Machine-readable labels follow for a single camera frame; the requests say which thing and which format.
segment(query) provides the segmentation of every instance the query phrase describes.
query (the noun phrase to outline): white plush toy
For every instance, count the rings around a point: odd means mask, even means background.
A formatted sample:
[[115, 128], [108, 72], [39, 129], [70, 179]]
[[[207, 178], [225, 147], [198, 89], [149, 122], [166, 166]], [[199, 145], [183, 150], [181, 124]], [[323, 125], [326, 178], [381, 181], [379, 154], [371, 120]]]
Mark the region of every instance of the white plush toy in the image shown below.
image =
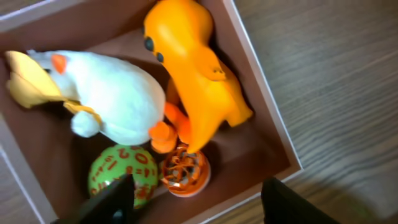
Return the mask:
[[[129, 62], [66, 50], [30, 50], [28, 54], [7, 53], [13, 70], [8, 84], [11, 94], [27, 108], [63, 100], [65, 107], [75, 113], [71, 126], [80, 136], [88, 138], [101, 132], [118, 144], [138, 145], [150, 140], [149, 130], [164, 118], [162, 87]], [[46, 80], [43, 70], [50, 80]], [[35, 83], [40, 79], [46, 81]]]

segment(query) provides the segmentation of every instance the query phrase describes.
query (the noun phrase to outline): box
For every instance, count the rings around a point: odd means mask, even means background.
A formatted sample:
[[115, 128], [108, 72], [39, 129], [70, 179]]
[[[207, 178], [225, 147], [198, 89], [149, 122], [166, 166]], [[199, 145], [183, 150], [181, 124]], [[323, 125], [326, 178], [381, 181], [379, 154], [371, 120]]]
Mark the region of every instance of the box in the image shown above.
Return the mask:
[[[142, 223], [200, 223], [261, 191], [261, 182], [286, 180], [302, 170], [248, 35], [232, 0], [200, 1], [212, 14], [211, 46], [242, 84], [255, 115], [236, 128], [222, 126], [203, 149], [212, 165], [209, 186], [192, 198], [161, 187], [140, 213]], [[128, 60], [165, 86], [169, 75], [144, 48], [142, 22], [150, 0], [53, 0], [3, 16], [0, 52], [88, 50]], [[5, 88], [0, 63], [0, 146], [38, 221], [65, 217], [88, 198], [87, 173], [112, 146], [102, 135], [84, 139], [70, 130], [72, 115], [58, 104], [25, 110]]]

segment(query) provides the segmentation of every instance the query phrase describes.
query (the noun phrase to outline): green blurry object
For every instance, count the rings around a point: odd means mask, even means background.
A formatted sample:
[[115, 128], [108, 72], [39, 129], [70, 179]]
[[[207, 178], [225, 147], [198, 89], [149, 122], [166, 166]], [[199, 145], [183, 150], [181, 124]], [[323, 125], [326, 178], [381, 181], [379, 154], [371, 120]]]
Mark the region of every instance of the green blurry object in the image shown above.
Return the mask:
[[123, 174], [132, 174], [136, 187], [134, 208], [141, 208], [154, 194], [158, 175], [156, 161], [139, 146], [116, 145], [101, 153], [88, 174], [90, 196], [96, 195]]

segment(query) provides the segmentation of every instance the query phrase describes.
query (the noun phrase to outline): black eye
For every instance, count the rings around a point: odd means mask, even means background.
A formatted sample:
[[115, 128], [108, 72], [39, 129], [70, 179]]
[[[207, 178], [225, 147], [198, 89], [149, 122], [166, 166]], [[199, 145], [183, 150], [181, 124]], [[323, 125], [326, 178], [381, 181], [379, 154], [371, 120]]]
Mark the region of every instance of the black eye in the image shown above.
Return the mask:
[[145, 39], [145, 48], [151, 52], [154, 51], [154, 41], [150, 37]]
[[163, 55], [162, 55], [161, 53], [157, 53], [157, 54], [156, 54], [156, 58], [157, 58], [158, 61], [160, 61], [161, 63], [163, 63], [164, 58], [163, 58]]

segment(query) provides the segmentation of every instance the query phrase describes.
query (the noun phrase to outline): open box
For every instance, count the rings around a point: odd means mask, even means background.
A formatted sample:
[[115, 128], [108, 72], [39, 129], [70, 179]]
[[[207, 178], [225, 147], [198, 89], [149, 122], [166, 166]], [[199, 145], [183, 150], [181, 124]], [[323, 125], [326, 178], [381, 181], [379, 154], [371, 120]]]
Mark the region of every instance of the open box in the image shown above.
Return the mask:
[[[192, 198], [161, 188], [140, 214], [142, 223], [199, 223], [261, 191], [261, 182], [302, 170], [265, 76], [232, 0], [202, 0], [212, 14], [216, 53], [235, 72], [255, 115], [236, 128], [222, 126], [203, 152], [212, 165], [208, 187]], [[5, 50], [87, 50], [128, 60], [165, 86], [166, 70], [144, 48], [142, 22], [153, 0], [53, 0], [2, 18]], [[58, 104], [22, 109], [9, 96], [9, 70], [0, 63], [0, 146], [3, 159], [38, 220], [65, 217], [88, 198], [90, 164], [113, 145], [102, 135], [83, 139], [70, 130]]]

